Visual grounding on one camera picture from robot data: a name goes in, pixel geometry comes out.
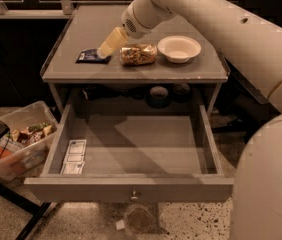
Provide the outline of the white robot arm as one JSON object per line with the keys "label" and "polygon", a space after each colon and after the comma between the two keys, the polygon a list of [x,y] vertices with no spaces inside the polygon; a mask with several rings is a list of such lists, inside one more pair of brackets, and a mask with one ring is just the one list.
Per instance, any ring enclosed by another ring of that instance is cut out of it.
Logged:
{"label": "white robot arm", "polygon": [[254,134],[240,157],[230,240],[282,240],[282,28],[226,0],[134,0],[99,56],[174,15],[192,24],[280,112]]}

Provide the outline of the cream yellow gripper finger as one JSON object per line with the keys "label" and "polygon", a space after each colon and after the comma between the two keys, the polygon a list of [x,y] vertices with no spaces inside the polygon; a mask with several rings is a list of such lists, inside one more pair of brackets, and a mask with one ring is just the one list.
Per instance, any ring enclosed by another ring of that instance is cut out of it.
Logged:
{"label": "cream yellow gripper finger", "polygon": [[97,55],[101,59],[112,55],[116,50],[125,46],[128,42],[128,34],[123,27],[116,27],[103,41],[101,46],[97,49]]}

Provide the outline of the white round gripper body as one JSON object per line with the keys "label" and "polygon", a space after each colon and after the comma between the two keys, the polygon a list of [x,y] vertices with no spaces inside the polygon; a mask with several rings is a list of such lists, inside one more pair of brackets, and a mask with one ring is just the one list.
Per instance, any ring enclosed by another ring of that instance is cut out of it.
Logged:
{"label": "white round gripper body", "polygon": [[144,13],[140,13],[134,9],[126,9],[121,19],[126,33],[134,39],[141,39],[151,32],[148,18]]}

